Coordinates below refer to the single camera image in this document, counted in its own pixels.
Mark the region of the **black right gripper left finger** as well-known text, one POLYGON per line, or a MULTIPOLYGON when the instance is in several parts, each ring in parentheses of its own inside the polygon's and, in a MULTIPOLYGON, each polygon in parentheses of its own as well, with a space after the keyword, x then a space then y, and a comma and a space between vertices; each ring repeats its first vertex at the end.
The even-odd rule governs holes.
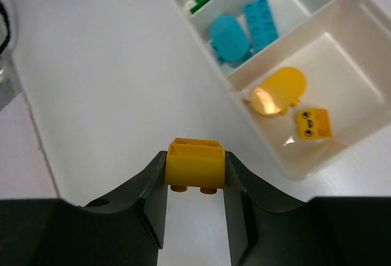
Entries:
POLYGON ((1 201, 2 265, 156 265, 167 206, 159 152, 134 177, 85 206, 1 201))

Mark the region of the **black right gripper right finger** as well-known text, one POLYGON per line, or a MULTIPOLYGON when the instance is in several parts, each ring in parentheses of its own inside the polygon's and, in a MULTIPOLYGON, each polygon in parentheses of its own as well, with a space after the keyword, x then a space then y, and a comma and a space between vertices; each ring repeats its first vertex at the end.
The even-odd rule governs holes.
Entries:
POLYGON ((300 201, 225 154, 232 265, 389 265, 390 198, 300 201))

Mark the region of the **bee lego stack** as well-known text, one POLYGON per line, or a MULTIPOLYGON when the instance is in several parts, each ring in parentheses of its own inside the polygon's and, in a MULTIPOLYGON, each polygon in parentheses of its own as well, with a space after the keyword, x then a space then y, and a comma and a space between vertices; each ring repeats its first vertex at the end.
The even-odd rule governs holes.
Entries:
POLYGON ((172 191, 198 187, 215 194, 225 187, 225 149, 219 141, 175 138, 166 158, 164 182, 172 191))

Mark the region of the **yellow curved lego brick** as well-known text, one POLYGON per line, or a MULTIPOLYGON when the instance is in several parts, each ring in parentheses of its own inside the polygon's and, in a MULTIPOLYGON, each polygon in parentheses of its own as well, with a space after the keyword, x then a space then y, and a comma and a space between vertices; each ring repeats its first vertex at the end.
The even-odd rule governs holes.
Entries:
POLYGON ((258 114, 271 117, 298 105, 306 88, 307 79, 298 68, 282 67, 257 86, 243 90, 241 98, 258 114))

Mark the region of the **teal green lego stack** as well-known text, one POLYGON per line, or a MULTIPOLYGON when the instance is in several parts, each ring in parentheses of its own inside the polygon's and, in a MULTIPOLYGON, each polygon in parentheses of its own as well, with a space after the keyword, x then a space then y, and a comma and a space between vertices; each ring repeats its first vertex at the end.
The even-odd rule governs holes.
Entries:
POLYGON ((236 68, 252 56, 250 40, 233 15, 216 18, 209 28, 209 36, 221 64, 236 68))

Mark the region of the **light blue long lego brick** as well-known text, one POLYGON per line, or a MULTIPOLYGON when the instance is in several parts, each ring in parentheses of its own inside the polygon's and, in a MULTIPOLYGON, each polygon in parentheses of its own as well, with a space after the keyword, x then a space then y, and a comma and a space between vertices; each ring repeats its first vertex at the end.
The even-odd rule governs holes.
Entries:
POLYGON ((243 7, 250 36, 256 52, 279 38, 268 0, 256 0, 243 7))

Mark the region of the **white divided container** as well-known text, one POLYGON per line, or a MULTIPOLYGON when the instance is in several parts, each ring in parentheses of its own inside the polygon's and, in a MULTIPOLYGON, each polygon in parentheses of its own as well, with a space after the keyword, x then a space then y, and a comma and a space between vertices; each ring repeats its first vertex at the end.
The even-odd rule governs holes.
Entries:
POLYGON ((209 28, 229 13, 245 23, 244 6, 256 0, 211 0, 196 13, 194 0, 169 0, 184 16, 196 44, 263 143, 271 163, 301 180, 352 153, 368 158, 363 142, 390 136, 390 11, 375 0, 268 0, 279 37, 246 62, 220 64, 209 28), (300 108, 326 108, 333 137, 303 141, 291 108, 261 116, 250 91, 281 67, 296 67, 307 80, 300 108))

